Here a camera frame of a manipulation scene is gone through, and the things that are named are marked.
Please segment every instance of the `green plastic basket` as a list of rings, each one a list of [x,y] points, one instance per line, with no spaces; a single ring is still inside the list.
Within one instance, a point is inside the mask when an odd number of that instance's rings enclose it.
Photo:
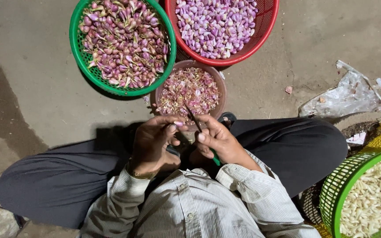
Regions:
[[[346,238],[340,233],[340,214],[343,203],[355,182],[381,161],[381,153],[364,152],[352,156],[327,176],[320,194],[323,222],[333,238]],[[381,238],[381,229],[371,237]]]
[[[167,64],[164,66],[164,73],[160,75],[159,78],[157,78],[153,84],[144,88],[117,88],[116,85],[110,85],[108,83],[108,80],[104,80],[101,77],[101,71],[97,67],[87,69],[87,66],[89,65],[88,61],[92,60],[92,55],[83,52],[84,46],[82,44],[82,40],[85,38],[85,35],[79,30],[78,26],[83,19],[83,9],[90,7],[90,3],[92,3],[92,1],[93,0],[81,0],[77,4],[70,19],[70,46],[71,51],[73,52],[73,55],[76,59],[76,62],[79,65],[79,68],[91,82],[93,82],[98,87],[104,89],[105,91],[115,95],[139,96],[145,95],[155,90],[170,75],[173,69],[174,61],[176,59],[176,38],[174,37],[172,22],[168,18],[166,12],[163,10],[160,4],[158,4],[154,0],[141,0],[147,4],[148,8],[152,6],[152,10],[156,11],[160,15],[162,25],[165,28],[166,38],[169,43],[170,50],[167,55]]]

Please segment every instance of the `concrete floor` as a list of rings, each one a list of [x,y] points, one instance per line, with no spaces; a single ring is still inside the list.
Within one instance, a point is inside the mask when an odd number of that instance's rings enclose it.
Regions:
[[[76,3],[0,0],[0,173],[27,154],[92,138],[104,124],[152,117],[142,99],[105,97],[83,79],[68,39]],[[261,49],[224,71],[226,109],[240,119],[297,116],[336,85],[339,59],[381,78],[381,0],[282,1]],[[74,232],[30,225],[20,237]]]

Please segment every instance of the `gold bracelet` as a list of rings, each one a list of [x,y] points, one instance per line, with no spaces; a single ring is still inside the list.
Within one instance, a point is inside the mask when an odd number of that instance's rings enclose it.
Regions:
[[[148,172],[148,173],[136,173],[135,171],[133,171],[133,169],[130,168],[130,162],[126,164],[126,171],[128,172],[128,174],[134,178],[137,178],[137,179],[152,179],[154,178],[158,172],[160,171],[160,169],[157,169],[155,171],[152,171],[152,172]]]

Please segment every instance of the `white striped shirt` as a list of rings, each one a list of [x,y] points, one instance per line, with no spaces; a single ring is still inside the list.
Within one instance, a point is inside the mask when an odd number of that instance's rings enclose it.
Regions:
[[[264,173],[226,164],[213,180],[203,169],[176,170],[151,192],[141,211],[150,181],[123,170],[89,208],[81,236],[321,238],[304,225],[277,175],[248,154]]]

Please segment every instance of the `man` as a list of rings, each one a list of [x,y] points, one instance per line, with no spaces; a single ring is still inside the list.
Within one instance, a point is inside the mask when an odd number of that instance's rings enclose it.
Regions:
[[[196,119],[207,128],[196,133],[190,160],[207,166],[174,171],[181,161],[166,147],[178,145],[174,134],[187,127],[184,118],[156,116],[136,130],[131,157],[120,144],[116,155],[87,141],[16,162],[0,178],[0,203],[32,220],[81,228],[82,238],[320,238],[290,198],[345,159],[346,141],[334,126],[306,118],[236,120],[229,130],[209,115]],[[210,148],[222,166],[210,160]]]

